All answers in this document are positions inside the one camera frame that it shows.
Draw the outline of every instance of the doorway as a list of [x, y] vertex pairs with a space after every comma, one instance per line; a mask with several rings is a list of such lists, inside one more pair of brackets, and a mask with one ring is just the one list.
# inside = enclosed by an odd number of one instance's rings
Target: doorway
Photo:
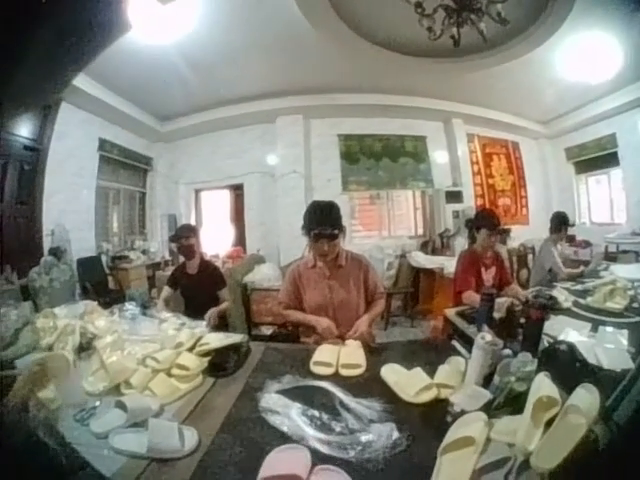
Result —
[[206, 254], [223, 256], [233, 247], [246, 252], [244, 185], [196, 190], [196, 224]]

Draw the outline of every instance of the red banner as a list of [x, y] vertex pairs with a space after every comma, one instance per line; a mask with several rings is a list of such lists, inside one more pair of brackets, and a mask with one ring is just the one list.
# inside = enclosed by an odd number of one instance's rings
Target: red banner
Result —
[[469, 135], [476, 209], [491, 208], [503, 226], [529, 225], [527, 182], [518, 142]]

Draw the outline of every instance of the ceiling light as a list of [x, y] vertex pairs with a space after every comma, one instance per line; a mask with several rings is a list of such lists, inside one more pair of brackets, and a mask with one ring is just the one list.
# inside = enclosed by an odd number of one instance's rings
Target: ceiling light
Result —
[[556, 56], [556, 68], [570, 82], [596, 85], [611, 80], [622, 69], [620, 43], [604, 32], [584, 32], [571, 37]]
[[427, 38], [432, 42], [447, 36], [453, 42], [454, 48], [462, 44], [462, 30], [471, 28], [487, 43], [487, 25], [485, 20], [491, 20], [501, 27], [509, 26], [509, 19], [502, 10], [509, 0], [440, 0], [438, 4], [427, 11], [423, 0], [404, 0], [413, 7], [418, 15], [418, 23], [427, 32]]
[[202, 0], [129, 0], [131, 34], [152, 45], [168, 45], [191, 33]]

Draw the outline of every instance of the fluorescent light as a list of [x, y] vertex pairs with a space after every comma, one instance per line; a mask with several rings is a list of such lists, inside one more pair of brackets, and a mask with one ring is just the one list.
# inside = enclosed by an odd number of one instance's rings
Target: fluorescent light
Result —
[[556, 68], [570, 82], [597, 85], [615, 77], [624, 65], [624, 52], [615, 37], [583, 32], [571, 37], [556, 56]]
[[127, 14], [131, 34], [151, 45], [168, 45], [193, 31], [198, 23], [202, 0], [129, 0]]

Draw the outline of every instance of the pink slipper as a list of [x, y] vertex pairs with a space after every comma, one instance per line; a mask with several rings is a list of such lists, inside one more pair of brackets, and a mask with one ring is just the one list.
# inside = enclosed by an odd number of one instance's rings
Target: pink slipper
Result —
[[275, 448], [267, 455], [260, 467], [258, 480], [306, 480], [310, 470], [311, 452], [292, 443]]
[[351, 477], [338, 467], [318, 465], [309, 475], [309, 480], [351, 480]]

